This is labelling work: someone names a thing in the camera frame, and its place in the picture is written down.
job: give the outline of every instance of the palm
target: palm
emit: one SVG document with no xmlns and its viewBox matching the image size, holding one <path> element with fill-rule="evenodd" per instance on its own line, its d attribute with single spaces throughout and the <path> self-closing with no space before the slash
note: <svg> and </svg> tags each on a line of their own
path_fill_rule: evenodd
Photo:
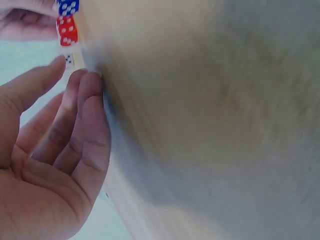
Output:
<svg viewBox="0 0 320 240">
<path fill-rule="evenodd" d="M 76 71 L 19 131 L 10 168 L 0 170 L 0 217 L 10 220 L 0 223 L 1 239 L 67 239 L 84 224 L 110 154 L 101 88 L 95 74 Z"/>
</svg>

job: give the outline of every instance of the white surface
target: white surface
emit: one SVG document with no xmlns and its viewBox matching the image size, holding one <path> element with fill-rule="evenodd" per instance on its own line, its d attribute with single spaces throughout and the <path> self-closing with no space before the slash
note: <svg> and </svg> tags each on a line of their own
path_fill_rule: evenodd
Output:
<svg viewBox="0 0 320 240">
<path fill-rule="evenodd" d="M 46 65 L 58 55 L 56 42 L 6 42 L 0 41 L 0 85 L 33 67 Z M 21 116 L 24 125 L 53 96 L 62 92 L 66 80 L 61 80 L 50 92 L 41 97 Z M 98 197 L 93 210 L 80 232 L 72 240 L 130 240 L 115 207 L 103 193 Z"/>
</svg>

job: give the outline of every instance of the fingernail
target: fingernail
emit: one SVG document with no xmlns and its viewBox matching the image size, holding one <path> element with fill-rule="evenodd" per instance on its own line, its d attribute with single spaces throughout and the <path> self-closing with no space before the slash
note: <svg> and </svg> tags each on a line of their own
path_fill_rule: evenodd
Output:
<svg viewBox="0 0 320 240">
<path fill-rule="evenodd" d="M 54 12 L 58 12 L 58 7 L 57 7 L 57 4 L 56 4 L 56 3 L 54 3 L 54 4 L 52 5 L 52 10 L 53 10 Z"/>
</svg>

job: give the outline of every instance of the finger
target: finger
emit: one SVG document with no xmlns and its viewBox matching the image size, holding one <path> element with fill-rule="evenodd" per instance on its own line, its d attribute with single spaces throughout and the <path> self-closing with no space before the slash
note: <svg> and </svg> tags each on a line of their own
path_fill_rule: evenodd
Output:
<svg viewBox="0 0 320 240">
<path fill-rule="evenodd" d="M 12 0 L 7 7 L 30 10 L 51 17 L 59 16 L 55 0 Z"/>
<path fill-rule="evenodd" d="M 0 87 L 0 168 L 10 166 L 12 149 L 16 143 L 20 115 L 48 92 L 62 77 L 65 58 L 57 57 L 49 66 L 36 67 Z"/>
<path fill-rule="evenodd" d="M 81 69 L 70 76 L 52 127 L 32 154 L 33 159 L 52 165 L 69 142 L 77 117 L 80 81 L 86 72 Z"/>
<path fill-rule="evenodd" d="M 57 30 L 54 25 L 26 23 L 21 20 L 2 20 L 0 22 L 0 38 L 13 41 L 54 40 Z"/>
<path fill-rule="evenodd" d="M 72 173 L 72 178 L 82 188 L 93 206 L 107 174 L 111 148 L 110 129 L 99 96 L 92 96 L 85 101 L 82 120 L 84 127 L 82 159 Z"/>
<path fill-rule="evenodd" d="M 98 74 L 87 73 L 82 76 L 78 93 L 78 114 L 76 116 L 74 129 L 67 146 L 55 160 L 53 166 L 60 171 L 71 175 L 82 157 L 84 143 L 84 129 L 82 122 L 82 109 L 85 100 L 91 96 L 100 97 L 103 100 L 103 86 Z"/>
<path fill-rule="evenodd" d="M 18 134 L 16 145 L 30 155 L 40 140 L 46 135 L 53 123 L 61 105 L 63 92 L 55 96 L 41 111 L 39 111 Z"/>
</svg>

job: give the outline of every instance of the knuckle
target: knuckle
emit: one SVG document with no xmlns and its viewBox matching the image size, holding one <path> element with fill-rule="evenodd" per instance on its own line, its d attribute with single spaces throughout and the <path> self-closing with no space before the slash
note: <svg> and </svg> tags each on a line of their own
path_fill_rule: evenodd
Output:
<svg viewBox="0 0 320 240">
<path fill-rule="evenodd" d="M 13 97 L 12 90 L 9 87 L 1 87 L 0 92 L 0 104 L 1 107 L 7 111 L 14 112 L 19 114 L 22 111 L 23 100 L 18 92 L 15 93 L 15 97 Z"/>
<path fill-rule="evenodd" d="M 51 129 L 48 138 L 50 142 L 62 147 L 66 146 L 69 141 L 67 136 L 57 127 Z"/>
<path fill-rule="evenodd" d="M 31 131 L 37 135 L 44 135 L 47 132 L 47 128 L 42 124 L 42 122 L 35 120 L 31 126 Z"/>
<path fill-rule="evenodd" d="M 90 144 L 90 145 L 93 145 L 93 146 L 97 146 L 99 148 L 104 148 L 107 146 L 107 142 L 101 142 L 101 141 L 98 141 L 94 138 L 91 138 L 91 137 L 86 137 L 84 139 L 84 141 L 87 143 L 87 144 Z"/>
<path fill-rule="evenodd" d="M 105 172 L 108 167 L 104 167 L 104 166 L 99 166 L 97 164 L 95 164 L 95 161 L 93 161 L 92 159 L 88 158 L 88 157 L 83 157 L 81 159 L 81 163 L 83 165 L 85 165 L 87 168 L 90 168 L 94 171 L 97 171 L 97 172 Z"/>
<path fill-rule="evenodd" d="M 73 151 L 76 154 L 82 154 L 82 148 L 83 145 L 82 143 L 76 139 L 75 137 L 71 137 L 70 141 L 68 143 L 69 148 L 71 149 L 71 151 Z"/>
</svg>

